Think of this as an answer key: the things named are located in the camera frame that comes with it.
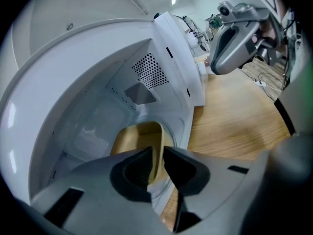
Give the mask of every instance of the black cable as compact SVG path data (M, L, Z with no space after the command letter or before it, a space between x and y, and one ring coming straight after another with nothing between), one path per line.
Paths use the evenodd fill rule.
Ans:
M208 40L206 39L206 37L203 35L202 37L204 37L204 40L205 40L205 43L206 44L209 44ZM199 42L199 43L202 43L204 44L204 46L208 49L208 47L206 46L206 44L204 42Z
M198 44L199 44L199 43L200 43L200 44L204 44L204 46L200 45L200 48L201 48L203 51L207 51L206 48L205 48L205 47L206 47L205 43L204 43L204 42L198 42Z
M193 23L193 25L195 26L195 28L196 28L196 30L197 30L197 34L199 35L199 37L203 37L204 38L204 40L205 40L205 42L207 43L207 44L209 44L209 40L206 38L206 36L202 33L202 32L200 32L200 29L196 26L196 24L192 21L192 20L190 20L192 23Z
M258 79L259 79L259 80L260 80L260 75L262 75L262 74L268 74L268 75L271 75L271 76L275 77L275 79L276 79L276 80L278 80L278 81L279 81L279 79L278 79L276 76L274 76L273 74L268 73L268 72L261 72L261 73L258 75Z
M284 82L283 82L283 85L282 85L282 91L286 88L287 86L287 72L288 72L288 69L289 69L289 55L287 55L287 59L286 59L286 63L285 63L285 66L284 66Z
M174 17L178 17L178 18L182 19L182 20L184 21L184 23L187 24L187 23L185 22L185 20L184 20L183 18L181 18L180 16L174 15ZM189 26L189 24L187 24L187 26L188 26L188 28L191 30L191 32L193 32L193 30L192 30L192 28Z
M261 86L261 87L263 88L263 91L265 92L266 96L268 96L270 99L273 100L273 102L275 102L275 100L274 100L273 98L271 98L271 97L266 93L266 91L264 90L264 87L263 87L263 86Z
M290 28L290 26L293 25L294 21L295 21L295 18L292 20L292 22L286 28L284 28L284 31L287 31Z
M250 78L252 78L255 82L257 81L256 80L256 78L254 78L254 77L252 77L252 76L249 76L249 75L247 75L247 74L245 74L246 76L248 76L248 77L250 77Z

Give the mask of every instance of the white cable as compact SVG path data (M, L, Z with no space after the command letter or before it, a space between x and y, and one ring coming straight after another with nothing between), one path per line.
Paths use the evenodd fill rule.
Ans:
M269 85L267 85L267 84L266 84L266 86L267 86L267 87L270 87L271 89L273 89L273 90L275 90L275 91L282 92L282 91L280 91L280 90L278 90L278 89L275 89L275 88L273 88L273 87L271 87L271 86L269 86Z

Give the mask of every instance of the wooden surface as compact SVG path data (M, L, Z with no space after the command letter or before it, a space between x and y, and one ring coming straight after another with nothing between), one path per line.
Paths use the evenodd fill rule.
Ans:
M253 62L244 65L242 71L246 75L256 79L258 79L259 74L261 74L260 80L264 81L268 85L264 88L265 92L272 99L276 100L281 93L280 91L282 90L284 82L283 74L285 62L286 61L282 59L280 62L271 67L265 62L261 62L260 60L254 58Z
M253 80L236 69L227 75L210 75L206 105L196 107L188 149L224 158L254 160L289 136L273 102ZM177 209L174 190L161 220L173 229Z

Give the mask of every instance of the ventilation holes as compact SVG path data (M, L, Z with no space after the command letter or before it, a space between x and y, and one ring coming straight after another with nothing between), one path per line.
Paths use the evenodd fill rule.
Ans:
M151 53L147 54L135 63L132 69L140 77L139 81L142 81L148 89L169 82Z
M67 157L67 153L64 151L64 152L62 152L62 156L61 156L61 158L66 158Z
M55 170L55 171L53 172L53 175L52 175L52 178L53 178L53 179L54 179L56 173L57 173L57 171Z
M113 91L114 93L118 94L113 88L111 88L111 89L112 89L112 91Z

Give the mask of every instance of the cable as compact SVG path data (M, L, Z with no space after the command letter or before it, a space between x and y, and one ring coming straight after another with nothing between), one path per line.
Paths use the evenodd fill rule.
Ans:
M261 72L261 73L258 75L258 79L259 79L259 80L260 80L260 75L262 75L262 74L268 74L268 75L271 75L271 76L275 77L275 79L276 79L276 80L278 80L278 81L279 81L279 79L278 79L276 76L274 76L273 74L268 73L268 72Z
M250 78L252 78L255 82L257 81L256 80L256 78L254 78L254 77L252 77L252 76L249 76L249 75L247 75L247 74L245 74L246 76L248 76L248 77L250 77Z
M292 22L286 28L284 28L284 31L287 31L290 28L290 26L293 25L294 21L295 21L295 18L292 20Z
M284 82L283 82L283 85L282 85L282 91L287 86L287 72L288 72L288 69L289 69L289 54L287 54L287 59L286 59L285 67L284 67Z
M180 18L180 19L182 19L182 20L184 21L184 23L187 24L187 23L185 22L185 20L184 20L183 18L181 18L180 16L176 16L176 15L174 15L174 16L175 16L175 17L178 17L178 18ZM191 31L193 31L192 28L189 26L189 24L187 24L187 26L188 26L188 28L189 28Z
M209 44L209 40L206 38L206 36L202 33L202 32L200 32L200 29L198 28L198 26L195 24L195 22L193 22L193 20L189 20L188 22L192 22L193 23L193 25L195 26L195 29L197 30L197 34L199 35L199 37L203 37L204 38L204 40L205 40L205 42L207 43L207 44Z
M262 74L269 74L269 75L272 75L272 74L270 74L270 73L267 73L267 72L262 72L262 73L260 73L259 75L258 75L258 79L259 79L259 81L261 81L260 80L260 75L262 75ZM266 93L266 91L265 91L265 89L264 89L264 87L263 86L261 86L262 87L262 89L263 89L263 91L264 91L264 93L266 94L266 96L268 96L270 99L272 99L273 100L273 102L275 102L275 100L273 99L273 98L271 98L267 93Z
M267 84L266 84L266 86L267 86L267 87L270 87L271 89L273 89L273 90L275 90L275 91L282 92L282 91L280 91L280 90L278 90L278 89L275 89L275 88L273 88L273 87L271 87L271 86L269 86L269 85L267 85Z

